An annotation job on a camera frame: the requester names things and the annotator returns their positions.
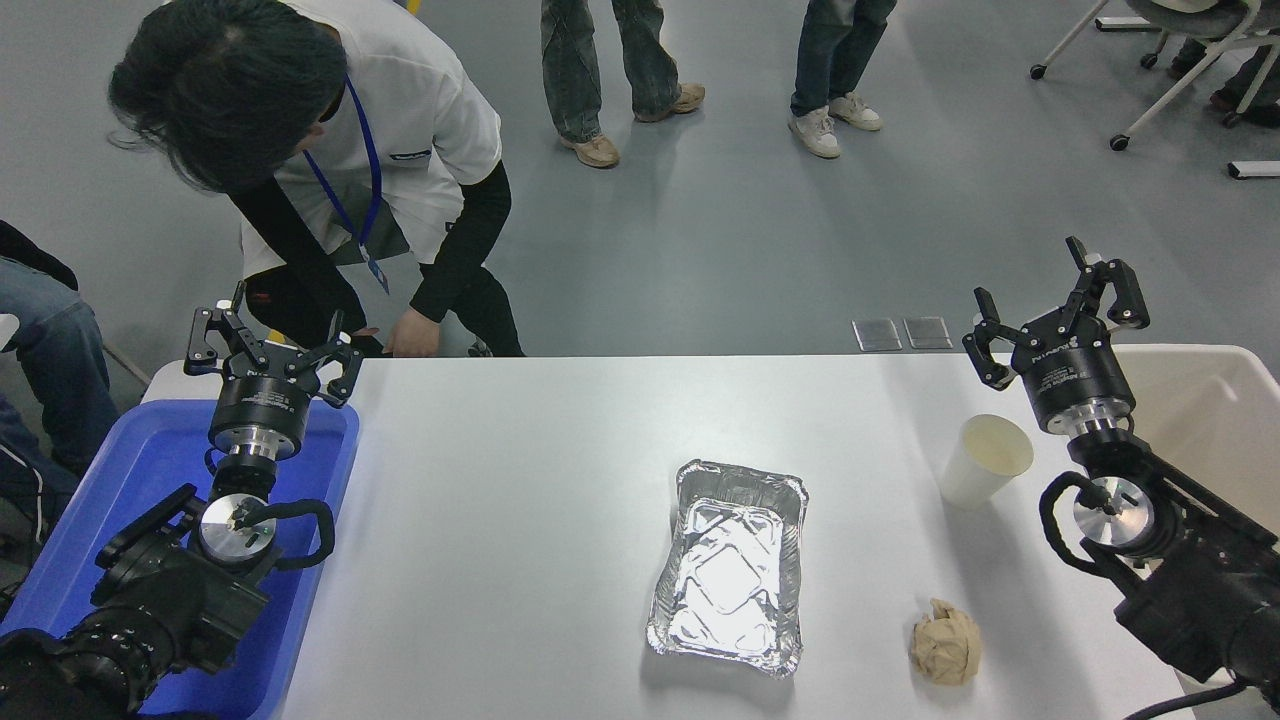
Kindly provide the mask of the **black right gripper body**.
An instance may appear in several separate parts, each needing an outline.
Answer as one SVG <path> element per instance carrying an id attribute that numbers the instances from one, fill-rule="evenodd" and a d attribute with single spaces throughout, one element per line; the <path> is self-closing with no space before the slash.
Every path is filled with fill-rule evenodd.
<path id="1" fill-rule="evenodd" d="M 1137 400 L 1111 347 L 1111 332 L 1096 316 L 1079 316 L 1070 331 L 1056 316 L 1041 316 L 1023 329 L 1039 343 L 1018 347 L 1011 369 L 1021 378 L 1041 429 L 1065 429 L 1062 415 L 1076 406 L 1101 406 L 1115 418 L 1130 416 Z"/>

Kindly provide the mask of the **person's hand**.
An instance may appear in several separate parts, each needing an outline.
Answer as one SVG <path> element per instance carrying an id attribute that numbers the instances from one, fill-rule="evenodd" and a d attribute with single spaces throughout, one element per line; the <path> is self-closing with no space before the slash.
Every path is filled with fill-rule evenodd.
<path id="1" fill-rule="evenodd" d="M 393 325 L 385 352 L 393 357 L 436 357 L 440 340 L 440 323 L 408 307 Z"/>

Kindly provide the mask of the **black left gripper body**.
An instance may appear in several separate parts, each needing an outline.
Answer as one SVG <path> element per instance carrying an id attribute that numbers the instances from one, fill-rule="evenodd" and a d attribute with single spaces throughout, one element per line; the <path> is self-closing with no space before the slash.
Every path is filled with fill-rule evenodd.
<path id="1" fill-rule="evenodd" d="M 211 436 L 239 428 L 266 428 L 282 436 L 302 436 L 311 396 L 296 383 L 270 375 L 224 380 L 210 423 Z"/>

